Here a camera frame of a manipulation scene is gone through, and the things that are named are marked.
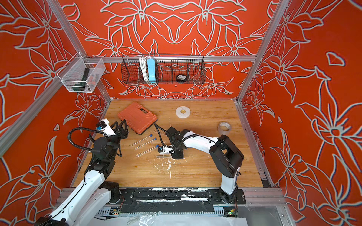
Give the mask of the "clear test tube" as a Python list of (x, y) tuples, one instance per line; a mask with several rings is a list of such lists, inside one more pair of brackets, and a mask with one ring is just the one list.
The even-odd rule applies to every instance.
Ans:
[(131, 146), (134, 146), (134, 145), (136, 145), (136, 144), (138, 144), (138, 143), (140, 143), (140, 142), (142, 142), (142, 141), (144, 141), (144, 140), (147, 140), (148, 138), (150, 138), (150, 135), (147, 136), (147, 137), (145, 137), (145, 138), (143, 138), (143, 139), (141, 139), (141, 140), (139, 140), (139, 141), (137, 141), (137, 142), (135, 142), (135, 143), (133, 143), (133, 144), (131, 144)]
[(140, 156), (142, 156), (142, 155), (145, 155), (145, 154), (149, 153), (150, 151), (152, 151), (152, 150), (154, 150), (154, 149), (155, 149), (155, 150), (158, 150), (158, 148), (156, 148), (156, 146), (155, 146), (155, 147), (153, 147), (153, 148), (150, 148), (150, 149), (148, 149), (148, 150), (146, 150), (146, 151), (143, 151), (143, 152), (137, 154), (136, 157), (140, 157)]
[(157, 159), (163, 159), (163, 158), (172, 158), (171, 154), (163, 154), (163, 155), (157, 155)]
[(148, 144), (150, 144), (150, 143), (152, 143), (152, 142), (154, 142), (153, 139), (150, 140), (150, 141), (148, 141), (148, 142), (146, 142), (146, 143), (144, 143), (144, 144), (142, 144), (142, 145), (140, 145), (140, 146), (138, 146), (138, 147), (136, 147), (135, 150), (138, 150), (138, 149), (140, 149), (140, 148), (142, 148), (142, 147), (144, 147), (144, 146), (146, 146), (146, 145), (148, 145)]

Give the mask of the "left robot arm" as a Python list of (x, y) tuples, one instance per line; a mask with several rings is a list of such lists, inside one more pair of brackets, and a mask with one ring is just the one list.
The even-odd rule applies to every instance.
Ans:
[(126, 120), (110, 124), (99, 121), (94, 133), (102, 136), (93, 141), (89, 149), (92, 158), (83, 180), (49, 216), (40, 217), (36, 226), (86, 226), (107, 203), (124, 201), (119, 184), (108, 181), (116, 156), (121, 156), (120, 142), (128, 137)]

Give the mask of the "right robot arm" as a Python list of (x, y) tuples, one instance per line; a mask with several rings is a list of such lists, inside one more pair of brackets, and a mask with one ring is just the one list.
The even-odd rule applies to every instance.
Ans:
[(219, 199), (226, 203), (237, 199), (237, 178), (245, 157), (227, 135), (207, 137), (187, 129), (178, 131), (170, 127), (165, 130), (157, 124), (154, 126), (161, 142), (161, 146), (157, 148), (160, 154), (175, 160), (183, 159), (184, 151), (188, 148), (209, 154), (222, 175)]

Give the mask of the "orange plastic tool case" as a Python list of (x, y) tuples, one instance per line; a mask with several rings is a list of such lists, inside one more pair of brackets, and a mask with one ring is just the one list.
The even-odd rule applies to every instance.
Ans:
[(127, 126), (136, 134), (143, 134), (157, 121), (157, 116), (137, 102), (133, 102), (117, 114), (120, 120), (126, 120)]

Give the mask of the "white tape roll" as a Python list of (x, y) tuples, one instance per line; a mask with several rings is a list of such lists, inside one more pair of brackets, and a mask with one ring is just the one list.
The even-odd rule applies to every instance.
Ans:
[(186, 106), (179, 106), (176, 111), (176, 116), (181, 118), (181, 119), (185, 119), (188, 118), (191, 114), (191, 110), (186, 107)]

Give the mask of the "clear tape roll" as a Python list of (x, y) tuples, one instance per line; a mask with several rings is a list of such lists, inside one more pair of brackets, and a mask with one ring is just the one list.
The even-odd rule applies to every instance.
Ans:
[(228, 136), (228, 135), (230, 134), (231, 130), (232, 130), (232, 127), (231, 127), (231, 125), (230, 125), (229, 123), (227, 123), (227, 122), (221, 122), (221, 123), (219, 123), (219, 125), (218, 125), (218, 132), (219, 132), (219, 134), (221, 134), (221, 135), (226, 135), (226, 136)]

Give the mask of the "green black tool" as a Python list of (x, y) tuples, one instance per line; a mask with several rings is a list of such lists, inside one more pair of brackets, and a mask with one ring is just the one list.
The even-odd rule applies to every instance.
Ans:
[(88, 79), (89, 71), (90, 71), (90, 69), (87, 68), (87, 67), (84, 69), (84, 74), (83, 74), (83, 76), (82, 76), (81, 81), (78, 82), (78, 83), (76, 83), (76, 84), (73, 86), (73, 90), (74, 90), (74, 91), (85, 91), (86, 81), (87, 81), (87, 79)]

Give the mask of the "small black device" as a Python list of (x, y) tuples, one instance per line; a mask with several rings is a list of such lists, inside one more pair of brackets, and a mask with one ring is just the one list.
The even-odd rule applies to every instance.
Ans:
[(179, 83), (184, 83), (184, 82), (187, 81), (187, 76), (183, 75), (183, 74), (178, 74), (176, 76), (176, 81), (179, 82)]

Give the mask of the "light blue box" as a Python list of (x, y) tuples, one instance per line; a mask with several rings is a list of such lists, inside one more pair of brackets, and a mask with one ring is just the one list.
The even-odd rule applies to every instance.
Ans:
[(147, 59), (149, 81), (150, 83), (156, 82), (156, 64), (155, 60), (152, 58)]

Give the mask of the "clear acrylic wall box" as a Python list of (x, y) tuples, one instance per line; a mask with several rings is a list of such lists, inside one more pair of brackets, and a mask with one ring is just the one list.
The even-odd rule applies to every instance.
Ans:
[[(85, 91), (74, 91), (73, 86), (81, 81), (86, 67), (89, 68), (90, 71), (86, 81)], [(57, 72), (57, 77), (69, 92), (92, 93), (98, 85), (105, 70), (106, 66), (102, 58), (83, 57), (79, 52), (77, 52)]]

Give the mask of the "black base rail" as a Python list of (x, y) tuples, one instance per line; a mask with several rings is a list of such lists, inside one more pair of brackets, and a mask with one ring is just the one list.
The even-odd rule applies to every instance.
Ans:
[(106, 204), (98, 217), (156, 215), (235, 216), (246, 204), (244, 191), (223, 195), (219, 188), (124, 188), (115, 204)]

